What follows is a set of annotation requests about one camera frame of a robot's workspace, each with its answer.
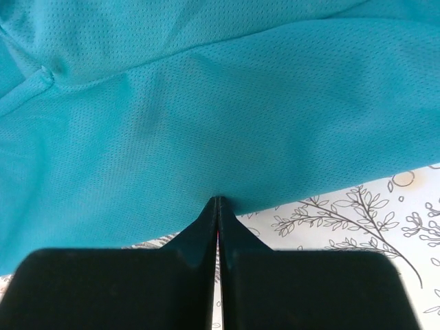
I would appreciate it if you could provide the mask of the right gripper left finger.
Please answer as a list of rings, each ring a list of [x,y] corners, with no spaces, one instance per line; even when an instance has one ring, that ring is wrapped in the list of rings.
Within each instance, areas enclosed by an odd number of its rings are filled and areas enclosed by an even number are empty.
[[[1,301],[2,329],[209,329],[217,208],[158,249],[29,254]]]

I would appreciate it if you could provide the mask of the teal t shirt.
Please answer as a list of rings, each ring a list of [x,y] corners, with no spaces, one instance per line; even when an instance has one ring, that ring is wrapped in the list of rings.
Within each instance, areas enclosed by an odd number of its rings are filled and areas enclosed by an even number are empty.
[[[4,275],[438,161],[438,1],[1,2]]]

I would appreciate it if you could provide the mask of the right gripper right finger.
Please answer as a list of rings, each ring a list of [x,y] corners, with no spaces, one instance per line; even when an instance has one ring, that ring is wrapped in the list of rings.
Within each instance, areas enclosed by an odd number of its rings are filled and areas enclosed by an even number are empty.
[[[273,250],[218,199],[225,329],[418,329],[392,263],[377,252]]]

